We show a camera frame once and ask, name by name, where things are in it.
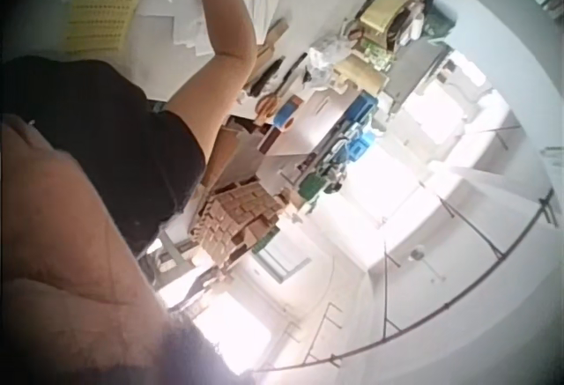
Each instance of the person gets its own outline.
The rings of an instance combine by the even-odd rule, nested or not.
[[[2,125],[3,372],[9,383],[246,385],[156,298],[79,164]]]
[[[32,122],[84,169],[134,255],[186,206],[256,60],[243,0],[202,0],[215,56],[166,104],[101,61],[37,56],[3,68],[4,112]]]

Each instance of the stack of wooden blocks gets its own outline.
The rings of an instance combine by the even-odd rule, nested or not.
[[[219,267],[231,265],[276,225],[283,208],[258,181],[232,184],[208,200],[193,240]]]

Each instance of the stack of papers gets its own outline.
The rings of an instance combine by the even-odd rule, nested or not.
[[[243,1],[255,27],[256,44],[262,45],[279,0]],[[137,15],[174,18],[174,44],[195,48],[197,56],[213,54],[201,0],[141,0]]]

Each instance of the room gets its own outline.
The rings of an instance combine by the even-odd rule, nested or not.
[[[3,63],[100,60],[166,111],[202,0],[110,1],[19,0]],[[256,384],[558,383],[561,0],[242,1],[252,72],[136,255],[161,304]]]

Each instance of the black shirt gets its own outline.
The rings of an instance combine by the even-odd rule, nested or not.
[[[3,67],[3,94],[3,112],[33,121],[78,161],[135,255],[184,209],[204,172],[182,119],[153,113],[143,91],[107,63],[19,58]]]

